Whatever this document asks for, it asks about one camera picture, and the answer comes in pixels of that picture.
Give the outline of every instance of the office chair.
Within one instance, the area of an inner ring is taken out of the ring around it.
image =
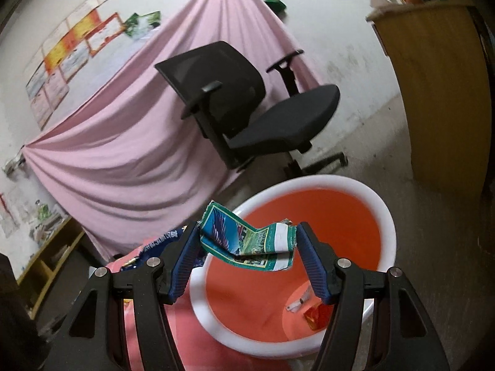
[[[181,119],[194,116],[203,137],[208,138],[230,169],[244,169],[257,156],[298,150],[305,153],[337,109],[340,91],[335,85],[319,86],[299,93],[292,59],[296,50],[266,71],[282,76],[289,98],[277,103],[249,124],[266,91],[260,73],[230,44],[218,41],[171,57],[155,65],[186,104]],[[340,152],[306,168],[291,161],[289,178],[315,174],[339,160]]]

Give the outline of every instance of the chair backrest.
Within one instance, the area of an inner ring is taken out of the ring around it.
[[[248,126],[249,117],[266,94],[257,69],[224,41],[171,57],[156,68],[186,104],[202,87],[220,81],[222,87],[212,93],[209,111],[216,122],[212,126],[228,138]]]

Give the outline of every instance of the concrete floor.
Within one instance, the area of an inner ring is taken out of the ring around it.
[[[344,151],[350,163],[336,174],[365,183],[387,204],[397,231],[396,263],[429,312],[451,369],[460,369],[495,321],[494,261],[478,244],[487,237],[487,211],[413,180],[407,121],[399,96],[332,148],[338,151]],[[286,159],[286,155],[257,159],[215,199],[234,208],[283,181]],[[334,171],[327,168],[323,173]],[[78,266],[86,275],[87,267]],[[57,294],[58,283],[52,294]],[[364,368],[370,332],[371,318],[363,325],[355,371]],[[296,370],[309,370],[313,359],[309,356],[292,364]]]

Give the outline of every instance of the chair leg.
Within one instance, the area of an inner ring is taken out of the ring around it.
[[[284,168],[285,174],[287,178],[297,178],[302,176],[311,176],[312,174],[318,173],[321,169],[324,169],[329,164],[336,162],[340,162],[341,167],[346,167],[349,164],[347,160],[347,156],[343,152],[339,152],[335,155],[329,156],[327,158],[323,158],[316,163],[310,164],[305,168],[301,168],[299,163],[296,160],[293,160],[287,164]]]

